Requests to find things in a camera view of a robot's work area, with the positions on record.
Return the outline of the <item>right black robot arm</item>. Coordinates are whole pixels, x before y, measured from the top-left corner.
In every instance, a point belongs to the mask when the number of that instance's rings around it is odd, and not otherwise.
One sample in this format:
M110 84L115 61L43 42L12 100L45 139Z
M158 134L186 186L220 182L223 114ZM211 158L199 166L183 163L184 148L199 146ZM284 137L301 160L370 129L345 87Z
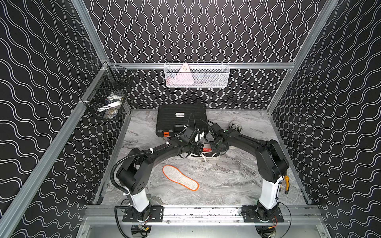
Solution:
M279 208L278 194L289 169L289 162L276 140L258 140L233 129L222 129L219 124L203 120L213 140L212 150L226 152L236 147L253 155L257 160L258 173L262 177L262 191L256 214L261 221L269 221Z

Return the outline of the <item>white insole orange edge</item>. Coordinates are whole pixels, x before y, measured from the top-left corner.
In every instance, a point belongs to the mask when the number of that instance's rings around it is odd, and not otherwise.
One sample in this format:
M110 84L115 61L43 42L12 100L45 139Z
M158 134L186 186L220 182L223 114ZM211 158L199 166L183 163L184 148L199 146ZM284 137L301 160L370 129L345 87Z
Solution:
M199 183L197 181L184 175L178 168L174 166L165 165L162 168L162 172L164 176L170 181L180 184L191 191L197 191L199 188Z

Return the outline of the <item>red patterned insole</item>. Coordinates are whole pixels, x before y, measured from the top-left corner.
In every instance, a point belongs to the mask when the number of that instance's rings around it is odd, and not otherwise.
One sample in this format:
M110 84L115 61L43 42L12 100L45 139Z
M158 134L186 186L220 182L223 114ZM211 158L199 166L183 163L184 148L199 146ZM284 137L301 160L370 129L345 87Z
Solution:
M210 144L204 144L202 151L205 153L216 153L217 152L217 150L214 147L212 147Z

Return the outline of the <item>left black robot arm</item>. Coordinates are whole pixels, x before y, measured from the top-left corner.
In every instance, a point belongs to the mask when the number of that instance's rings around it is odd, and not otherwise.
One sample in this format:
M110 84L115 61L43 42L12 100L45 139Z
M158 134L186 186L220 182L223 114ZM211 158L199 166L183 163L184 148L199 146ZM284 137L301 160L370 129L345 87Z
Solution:
M114 187L128 196L138 221L145 221L149 217L151 204L145 187L153 167L183 153L200 154L203 149L200 140L199 130L188 126L180 134L168 137L164 144L147 150L135 148L128 156L114 164L110 181Z

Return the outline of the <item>black white sneaker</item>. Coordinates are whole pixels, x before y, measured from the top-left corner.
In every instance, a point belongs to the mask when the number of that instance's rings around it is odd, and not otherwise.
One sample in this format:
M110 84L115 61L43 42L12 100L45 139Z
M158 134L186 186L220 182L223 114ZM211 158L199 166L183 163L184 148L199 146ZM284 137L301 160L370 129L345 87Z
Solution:
M204 162L219 160L221 156L225 155L227 151L223 152L202 152L200 155L190 154L191 159L198 159Z
M242 130L243 130L242 124L240 122L236 121L236 120L233 120L233 121L230 122L229 128L232 129L232 130L235 130L235 131L237 131L239 133L241 133Z

